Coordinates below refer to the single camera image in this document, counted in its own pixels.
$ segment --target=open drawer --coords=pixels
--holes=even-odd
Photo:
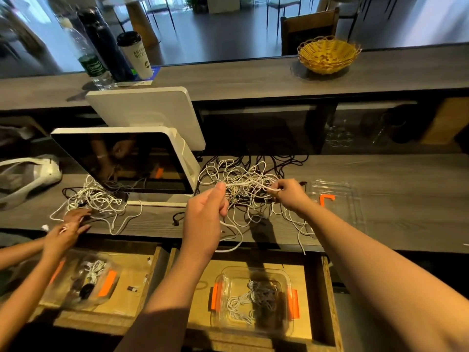
[[[167,272],[177,259],[173,249]],[[184,345],[216,351],[343,351],[327,257],[307,252],[261,251],[239,248],[216,253],[197,285]],[[250,272],[279,269],[290,279],[297,294],[297,311],[288,335],[257,334],[256,331],[220,329],[214,326],[212,303],[215,282],[227,267]]]
[[[86,236],[81,237],[76,248],[106,255],[119,265],[120,276],[109,300],[92,308],[72,310],[45,303],[43,297],[30,322],[124,335],[163,279],[169,252],[154,242],[94,239]],[[21,271],[17,272],[15,279],[17,284],[28,275],[36,262],[37,260],[32,259],[19,267]],[[8,297],[9,293],[4,293],[1,300],[5,301]]]

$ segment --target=black screen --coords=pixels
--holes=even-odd
[[[53,134],[53,138],[106,190],[193,193],[164,133]]]

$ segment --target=tangled white cable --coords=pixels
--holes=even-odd
[[[91,284],[97,283],[97,279],[106,268],[106,263],[102,260],[97,260],[94,263],[85,262],[85,271],[88,272],[86,279],[90,279]]]
[[[83,184],[83,188],[80,189],[76,194],[72,195],[69,199],[67,199],[57,210],[55,210],[51,215],[50,219],[55,221],[63,221],[63,219],[55,218],[54,216],[61,211],[63,207],[65,207],[64,215],[69,212],[70,210],[77,209],[79,207],[83,208],[91,208],[93,210],[98,211],[99,213],[109,213],[114,215],[114,219],[112,222],[109,222],[102,217],[95,217],[91,216],[91,218],[96,220],[105,221],[109,226],[109,233],[111,235],[118,235],[121,230],[125,227],[126,223],[137,216],[140,216],[143,210],[142,203],[140,202],[140,212],[137,215],[129,215],[124,219],[124,222],[120,225],[120,228],[113,233],[114,224],[117,219],[117,216],[121,213],[125,212],[127,207],[127,203],[122,205],[123,200],[115,198],[91,176],[87,176],[85,179],[85,183]]]
[[[241,236],[240,242],[235,247],[228,250],[215,251],[219,253],[231,252],[238,248],[243,242],[243,233],[241,232],[240,228],[245,228],[248,227],[251,223],[259,223],[261,221],[261,219],[265,216],[265,207],[272,198],[271,195],[267,193],[266,189],[268,189],[278,180],[278,177],[274,174],[265,174],[267,165],[264,161],[253,165],[248,170],[242,166],[235,166],[233,164],[233,159],[221,160],[218,164],[215,162],[208,163],[204,170],[200,172],[198,178],[201,185],[213,185],[217,182],[224,182],[226,184],[225,195],[229,203],[228,210],[233,208],[232,216],[230,217],[227,215],[226,217],[232,224],[225,223],[221,220],[220,223],[224,226],[234,228]],[[235,220],[237,206],[244,206],[247,208],[247,223],[245,225],[241,225]],[[295,226],[296,230],[298,231],[298,243],[300,244],[303,254],[305,254],[303,245],[300,241],[300,233],[306,236],[314,233],[308,232],[307,222],[293,220],[291,217],[291,212],[286,208],[282,208],[281,206],[280,212],[275,212],[274,203],[270,204],[268,213],[269,216],[272,214],[282,215],[283,218],[290,221]],[[237,233],[235,233],[232,236],[223,237],[220,239],[220,242],[234,239],[237,236]]]
[[[248,283],[249,292],[240,296],[231,296],[228,298],[226,307],[232,319],[245,321],[252,325],[256,319],[256,310],[250,310],[248,315],[239,311],[240,306],[246,304],[257,304],[260,308],[266,308],[267,311],[274,312],[277,308],[278,288],[270,282],[257,282],[250,280]]]

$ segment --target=green bottle label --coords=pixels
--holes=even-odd
[[[86,54],[80,57],[78,61],[91,77],[100,76],[106,72],[96,54]]]

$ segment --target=white monitor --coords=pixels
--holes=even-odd
[[[194,107],[183,87],[91,91],[86,100],[109,127],[175,128],[192,151],[205,149]]]
[[[56,129],[52,138],[104,189],[129,193],[129,205],[185,207],[200,166],[176,129]]]

